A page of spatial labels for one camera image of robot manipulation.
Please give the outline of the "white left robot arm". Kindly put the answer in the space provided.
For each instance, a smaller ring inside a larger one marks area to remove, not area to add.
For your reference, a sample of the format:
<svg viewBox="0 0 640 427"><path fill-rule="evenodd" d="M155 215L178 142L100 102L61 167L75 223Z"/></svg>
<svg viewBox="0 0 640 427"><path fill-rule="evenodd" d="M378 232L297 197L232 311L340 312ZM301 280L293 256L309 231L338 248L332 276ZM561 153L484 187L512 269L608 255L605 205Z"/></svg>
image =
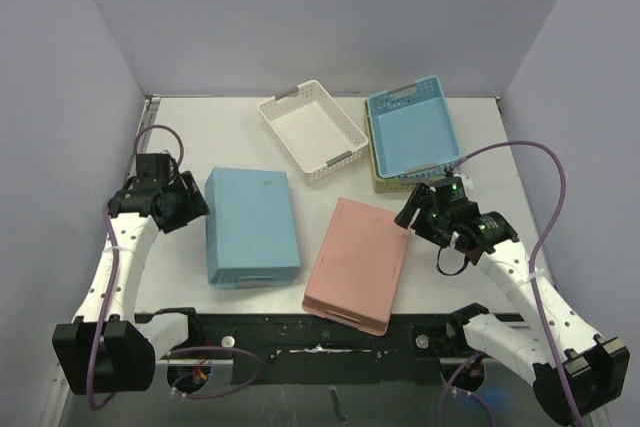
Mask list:
<svg viewBox="0 0 640 427"><path fill-rule="evenodd" d="M135 173L107 201L107 238L82 304L56 326L52 345L70 390L99 394L147 390L158 360L171 350L200 352L204 334L192 308L162 308L138 324L135 306L146 260L157 237L208 215L193 175L167 153L139 154Z"/></svg>

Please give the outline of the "light blue plastic basket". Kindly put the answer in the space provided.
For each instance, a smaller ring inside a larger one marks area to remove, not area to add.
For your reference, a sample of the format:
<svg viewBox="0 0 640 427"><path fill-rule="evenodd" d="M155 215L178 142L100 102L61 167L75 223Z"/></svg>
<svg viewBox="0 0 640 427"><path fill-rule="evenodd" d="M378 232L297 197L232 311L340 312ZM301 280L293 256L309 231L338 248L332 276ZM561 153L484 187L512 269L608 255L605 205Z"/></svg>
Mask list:
<svg viewBox="0 0 640 427"><path fill-rule="evenodd" d="M215 167L204 193L211 286L275 287L296 280L301 256L286 173Z"/></svg>

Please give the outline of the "pink plastic basket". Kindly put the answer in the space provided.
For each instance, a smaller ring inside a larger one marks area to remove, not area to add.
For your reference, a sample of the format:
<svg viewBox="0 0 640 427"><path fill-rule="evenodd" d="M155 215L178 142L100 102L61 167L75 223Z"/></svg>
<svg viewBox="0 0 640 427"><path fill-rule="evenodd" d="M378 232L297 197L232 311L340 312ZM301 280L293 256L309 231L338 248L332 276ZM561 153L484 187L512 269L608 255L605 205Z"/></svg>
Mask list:
<svg viewBox="0 0 640 427"><path fill-rule="evenodd" d="M387 332L410 234L391 211L341 198L302 308L373 336Z"/></svg>

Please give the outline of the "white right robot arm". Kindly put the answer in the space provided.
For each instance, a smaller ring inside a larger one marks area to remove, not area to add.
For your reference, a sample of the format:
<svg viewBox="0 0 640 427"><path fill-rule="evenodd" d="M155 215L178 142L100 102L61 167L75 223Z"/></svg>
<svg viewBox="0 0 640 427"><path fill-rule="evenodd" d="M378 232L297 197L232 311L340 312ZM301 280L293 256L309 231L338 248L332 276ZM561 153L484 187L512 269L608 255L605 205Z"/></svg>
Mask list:
<svg viewBox="0 0 640 427"><path fill-rule="evenodd" d="M517 232L497 212L482 213L459 177L418 183L395 222L440 249L452 247L486 275L528 325L525 335L477 303L448 316L445 342L459 356L473 350L528 383L543 411L569 426L621 395L630 352L605 338L561 297Z"/></svg>

